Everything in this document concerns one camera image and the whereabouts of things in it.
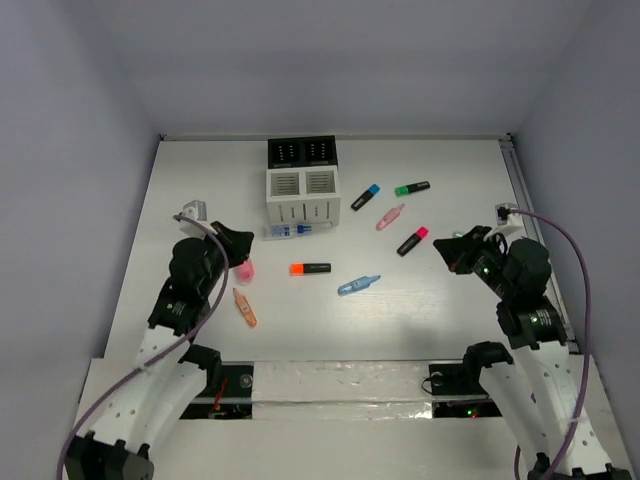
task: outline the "pink marker cap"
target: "pink marker cap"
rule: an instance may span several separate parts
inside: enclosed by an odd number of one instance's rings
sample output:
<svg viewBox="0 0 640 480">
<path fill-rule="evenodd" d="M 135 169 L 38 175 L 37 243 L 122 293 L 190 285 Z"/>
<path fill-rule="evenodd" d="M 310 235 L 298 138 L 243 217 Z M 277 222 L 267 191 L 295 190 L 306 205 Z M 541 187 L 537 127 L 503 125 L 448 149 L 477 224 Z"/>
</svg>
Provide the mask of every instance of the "pink marker cap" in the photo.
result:
<svg viewBox="0 0 640 480">
<path fill-rule="evenodd" d="M 251 260 L 247 260 L 242 265 L 239 265 L 235 268 L 236 270 L 236 278 L 240 283 L 249 283 L 253 280 L 254 270 L 253 263 Z"/>
<path fill-rule="evenodd" d="M 423 239 L 427 236 L 427 233 L 429 233 L 429 229 L 427 227 L 420 227 L 416 232 L 416 235 L 418 235 L 420 239 Z"/>
</svg>

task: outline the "orange marker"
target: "orange marker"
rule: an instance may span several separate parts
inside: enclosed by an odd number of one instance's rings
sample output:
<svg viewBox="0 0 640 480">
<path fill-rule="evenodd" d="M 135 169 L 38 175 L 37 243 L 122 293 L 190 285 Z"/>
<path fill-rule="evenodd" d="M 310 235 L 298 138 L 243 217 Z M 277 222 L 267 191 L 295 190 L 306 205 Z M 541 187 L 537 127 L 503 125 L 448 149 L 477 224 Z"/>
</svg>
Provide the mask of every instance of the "orange marker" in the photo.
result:
<svg viewBox="0 0 640 480">
<path fill-rule="evenodd" d="M 307 275 L 309 273 L 331 273 L 330 263 L 292 263 L 289 267 L 291 275 Z"/>
<path fill-rule="evenodd" d="M 249 302 L 247 302 L 247 297 L 242 295 L 237 288 L 233 289 L 233 296 L 236 299 L 236 305 L 238 305 L 240 313 L 242 313 L 242 316 L 247 322 L 247 325 L 249 325 L 251 328 L 255 327 L 258 324 L 258 320 L 253 314 L 253 310 L 251 310 Z"/>
</svg>

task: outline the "blue pen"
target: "blue pen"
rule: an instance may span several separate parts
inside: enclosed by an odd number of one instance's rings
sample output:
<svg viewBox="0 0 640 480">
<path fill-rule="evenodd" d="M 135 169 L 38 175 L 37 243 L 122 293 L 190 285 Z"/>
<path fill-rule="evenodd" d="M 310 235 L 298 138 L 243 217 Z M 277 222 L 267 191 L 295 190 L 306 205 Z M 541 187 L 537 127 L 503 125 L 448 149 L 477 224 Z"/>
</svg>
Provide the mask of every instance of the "blue pen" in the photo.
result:
<svg viewBox="0 0 640 480">
<path fill-rule="evenodd" d="M 380 275 L 374 275 L 373 277 L 360 277 L 352 282 L 345 283 L 338 288 L 338 295 L 341 297 L 349 295 L 350 293 L 359 292 L 365 288 L 369 288 L 373 282 L 380 280 Z"/>
</svg>

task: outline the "marker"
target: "marker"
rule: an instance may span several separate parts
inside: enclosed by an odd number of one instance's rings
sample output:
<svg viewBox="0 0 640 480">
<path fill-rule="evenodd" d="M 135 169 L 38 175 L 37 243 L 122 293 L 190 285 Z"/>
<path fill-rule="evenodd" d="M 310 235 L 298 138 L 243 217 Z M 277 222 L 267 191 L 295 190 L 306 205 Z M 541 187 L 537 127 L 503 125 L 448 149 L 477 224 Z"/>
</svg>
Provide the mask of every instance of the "marker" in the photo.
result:
<svg viewBox="0 0 640 480">
<path fill-rule="evenodd" d="M 368 190 L 358 197 L 358 199 L 351 204 L 351 209 L 354 212 L 360 210 L 365 203 L 373 198 L 373 196 L 380 191 L 380 187 L 375 183 L 369 187 Z"/>
<path fill-rule="evenodd" d="M 431 188 L 431 184 L 429 182 L 412 183 L 411 185 L 396 188 L 396 196 L 402 197 L 413 192 L 426 190 L 427 188 Z"/>
<path fill-rule="evenodd" d="M 330 263 L 292 263 L 289 267 L 291 275 L 308 275 L 310 273 L 330 273 Z"/>
<path fill-rule="evenodd" d="M 398 255 L 404 257 L 420 242 L 420 240 L 427 236 L 427 233 L 429 233 L 429 230 L 427 230 L 426 227 L 420 227 L 416 233 L 407 238 L 407 241 L 400 245 L 400 248 L 396 250 Z"/>
<path fill-rule="evenodd" d="M 255 327 L 258 324 L 258 320 L 256 319 L 253 310 L 251 310 L 247 297 L 242 295 L 237 288 L 233 289 L 233 296 L 235 297 L 236 305 L 240 309 L 240 313 L 244 317 L 245 322 L 247 322 L 247 325 L 251 328 Z"/>
<path fill-rule="evenodd" d="M 338 295 L 344 297 L 350 293 L 359 292 L 365 288 L 369 288 L 373 282 L 380 280 L 380 275 L 374 275 L 373 277 L 360 277 L 352 282 L 345 283 L 341 287 L 338 287 Z"/>
<path fill-rule="evenodd" d="M 387 212 L 387 214 L 382 217 L 382 220 L 378 222 L 376 225 L 376 230 L 381 231 L 387 228 L 391 222 L 393 222 L 396 218 L 400 216 L 400 212 L 404 208 L 404 203 L 402 205 L 398 205 L 396 208 L 392 208 Z"/>
<path fill-rule="evenodd" d="M 283 240 L 311 233 L 311 225 L 272 225 L 265 227 L 265 240 Z"/>
</svg>

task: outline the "pink object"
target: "pink object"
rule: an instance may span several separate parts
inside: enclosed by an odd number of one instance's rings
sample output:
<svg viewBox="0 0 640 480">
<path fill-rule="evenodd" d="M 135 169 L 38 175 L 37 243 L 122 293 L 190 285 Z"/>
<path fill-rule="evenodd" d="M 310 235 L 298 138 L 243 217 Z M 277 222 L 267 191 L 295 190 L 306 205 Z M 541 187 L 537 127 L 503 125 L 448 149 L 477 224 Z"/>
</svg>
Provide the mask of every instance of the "pink object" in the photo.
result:
<svg viewBox="0 0 640 480">
<path fill-rule="evenodd" d="M 423 239 L 424 237 L 427 236 L 427 233 L 429 233 L 429 230 L 427 229 L 427 227 L 420 227 L 416 232 L 416 235 L 418 235 L 420 239 Z"/>
<path fill-rule="evenodd" d="M 247 260 L 242 265 L 236 267 L 236 278 L 241 283 L 246 284 L 251 282 L 251 280 L 253 280 L 254 274 L 255 271 L 253 270 L 253 263 L 251 263 L 251 260 Z"/>
<path fill-rule="evenodd" d="M 384 230 L 387 226 L 393 222 L 396 218 L 400 216 L 400 212 L 404 208 L 404 203 L 402 205 L 398 205 L 396 208 L 392 208 L 387 212 L 387 214 L 382 217 L 382 220 L 378 222 L 376 225 L 376 230 Z"/>
</svg>

